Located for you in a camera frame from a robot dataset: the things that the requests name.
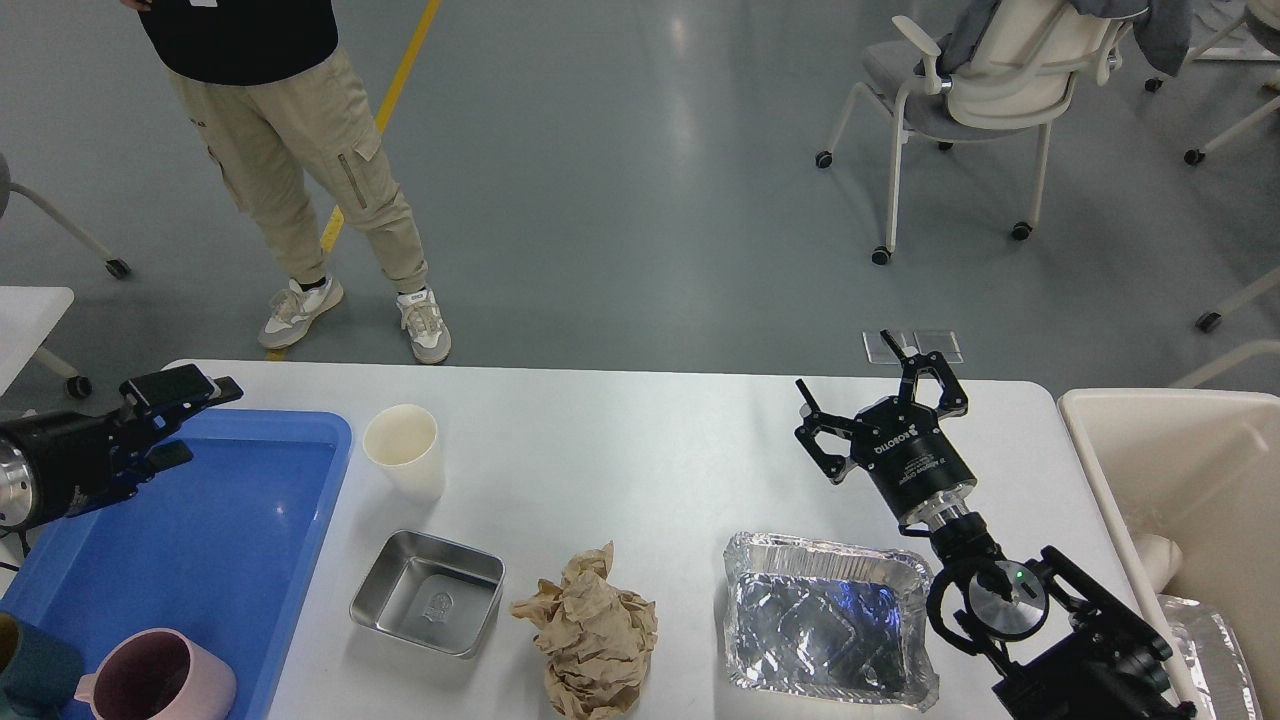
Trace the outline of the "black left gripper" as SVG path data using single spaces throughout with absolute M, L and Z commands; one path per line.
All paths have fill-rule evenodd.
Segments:
M 119 393 L 123 405 L 104 416 L 47 413 L 3 423 L 4 529 L 29 530 L 132 498 L 140 484 L 193 459 L 184 442 L 161 441 L 202 410 L 244 396 L 233 378 L 211 378 L 195 364 L 124 380 Z

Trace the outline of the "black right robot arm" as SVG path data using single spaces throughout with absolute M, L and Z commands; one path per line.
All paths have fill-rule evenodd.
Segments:
M 840 416 L 804 380 L 795 436 L 833 484 L 854 469 L 873 480 L 899 532 L 931 542 L 941 569 L 925 601 L 937 635 L 984 656 L 993 692 L 1014 719 L 1193 719 L 1172 702 L 1172 647 L 1060 550 L 1016 562 L 966 506 L 977 477 L 941 429 L 966 414 L 968 396 L 940 352 L 901 346 L 882 331 L 902 374 L 899 391 Z

